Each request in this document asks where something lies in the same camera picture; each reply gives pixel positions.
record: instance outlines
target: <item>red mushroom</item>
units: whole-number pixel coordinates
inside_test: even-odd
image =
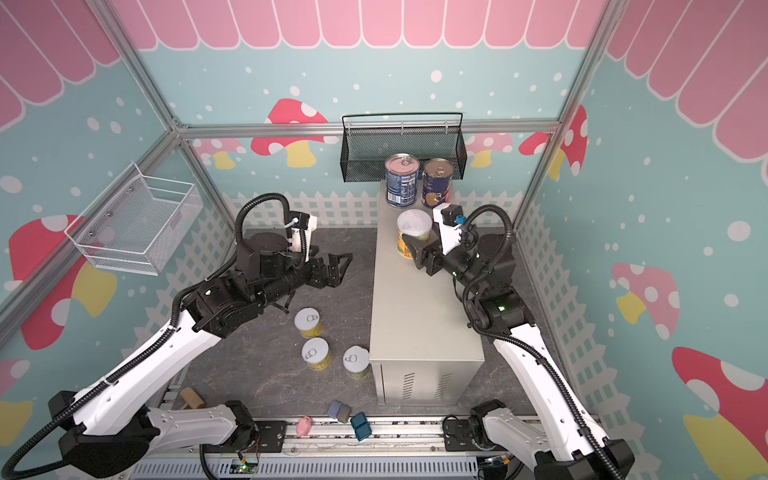
[[[325,124],[328,121],[317,110],[292,98],[282,98],[272,108],[264,121],[267,124]],[[338,137],[285,137],[254,138],[250,144],[256,154],[267,156],[281,151],[288,152],[288,166],[294,168],[312,167],[317,159],[310,151],[307,141],[335,144]]]
[[[213,157],[214,165],[219,170],[235,168],[235,163],[227,152],[233,151],[238,154],[246,152],[243,144],[236,138],[196,138],[192,146],[204,164],[210,165],[210,159]]]
[[[8,253],[14,279],[5,283],[7,290],[27,279],[63,241],[64,228],[75,219],[75,215],[45,217],[27,223],[11,235]],[[22,324],[27,346],[33,350],[44,349],[61,336],[73,298],[79,300],[91,316],[101,315],[117,284],[114,274],[96,270],[84,257],[79,259]]]
[[[531,135],[520,145],[520,153],[533,155],[543,151],[547,138],[548,135],[541,132]],[[560,180],[560,167],[565,158],[568,159],[568,165],[571,167],[571,173],[574,177],[579,174],[584,164],[584,156],[587,154],[587,141],[587,111],[579,105],[571,128],[565,132],[563,143],[560,144],[560,148],[558,148],[554,160],[549,166],[549,177],[552,180]]]
[[[476,134],[465,141],[467,151],[474,154],[474,168],[485,168],[491,164],[491,151],[511,152],[515,148],[510,134]]]
[[[717,413],[683,417],[704,461],[720,478],[746,480],[768,472],[768,382],[713,356],[685,347],[672,351],[685,385]]]

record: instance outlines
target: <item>white lid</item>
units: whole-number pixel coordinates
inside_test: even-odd
[[[368,368],[370,355],[361,346],[350,346],[344,352],[344,368],[352,373],[360,373]]]
[[[315,328],[319,321],[320,314],[312,307],[302,308],[296,313],[296,316],[293,317],[293,325],[303,332]]]
[[[320,363],[328,356],[328,342],[316,336],[304,342],[301,356],[307,363]]]
[[[397,217],[397,229],[414,237],[424,235],[432,229],[432,217],[424,210],[406,210]]]

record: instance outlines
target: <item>mushroom wall decal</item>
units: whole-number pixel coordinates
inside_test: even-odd
[[[192,142],[194,150],[204,164],[210,165],[210,159],[214,159],[214,166],[218,170],[231,170],[235,163],[227,152],[246,152],[243,144],[236,138],[196,138]]]
[[[549,166],[548,173],[552,180],[560,180],[560,168],[563,160],[566,158],[574,177],[579,175],[581,168],[584,166],[584,156],[587,154],[587,133],[587,111],[583,106],[579,105],[576,116],[573,122],[571,122],[571,127],[565,132],[563,143],[560,144],[560,148],[555,153],[554,160]],[[520,153],[523,155],[533,155],[544,151],[547,139],[548,135],[541,132],[531,135],[520,145]]]
[[[7,290],[13,290],[26,280],[63,241],[64,228],[75,219],[75,215],[45,217],[23,225],[11,235],[8,254],[14,279],[5,283]],[[96,317],[104,312],[117,288],[118,278],[113,273],[98,270],[84,257],[80,258],[22,324],[27,346],[40,350],[58,340],[64,331],[72,299],[78,300],[89,315]]]
[[[28,360],[0,360],[0,399],[28,370]],[[31,416],[32,402],[0,402],[0,446],[10,446]]]
[[[672,351],[672,365],[685,385],[716,415],[683,417],[690,437],[721,478],[746,480],[768,472],[768,382],[706,353]]]
[[[328,121],[317,110],[292,98],[282,98],[272,108],[264,123],[267,124],[325,124]],[[325,144],[338,143],[338,137],[283,137],[254,138],[250,144],[254,153],[272,155],[283,148],[288,153],[288,166],[294,168],[312,167],[317,159],[310,151],[309,141]]]
[[[620,285],[629,293],[616,299],[624,319],[633,325],[646,310],[662,340],[669,339],[680,319],[680,295],[672,275],[661,268],[615,263],[611,288]]]
[[[465,142],[467,152],[474,154],[470,167],[485,168],[491,164],[491,152],[511,152],[515,146],[510,134],[476,134]]]

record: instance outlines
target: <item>pink toy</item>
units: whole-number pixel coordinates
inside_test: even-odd
[[[299,426],[296,427],[296,434],[299,437],[306,437],[310,434],[312,428],[312,419],[310,417],[302,417],[299,420]]]

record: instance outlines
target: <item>can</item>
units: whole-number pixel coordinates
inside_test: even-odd
[[[312,370],[324,370],[331,364],[331,350],[328,342],[316,336],[301,347],[301,357]]]
[[[433,158],[424,165],[422,182],[422,202],[429,208],[448,201],[454,168],[444,158]]]
[[[410,207],[416,202],[416,180],[419,178],[419,159],[408,154],[387,158],[386,199],[398,208]]]
[[[405,258],[413,258],[411,250],[408,250],[406,242],[402,240],[402,235],[405,233],[426,242],[431,231],[432,217],[424,210],[412,208],[402,212],[397,216],[397,251]]]
[[[299,329],[299,333],[305,339],[312,339],[323,333],[323,322],[320,321],[320,314],[312,307],[299,310],[293,317],[293,325]]]
[[[371,362],[368,350],[361,346],[350,346],[344,352],[344,369],[346,374],[355,380],[364,379],[371,372]]]

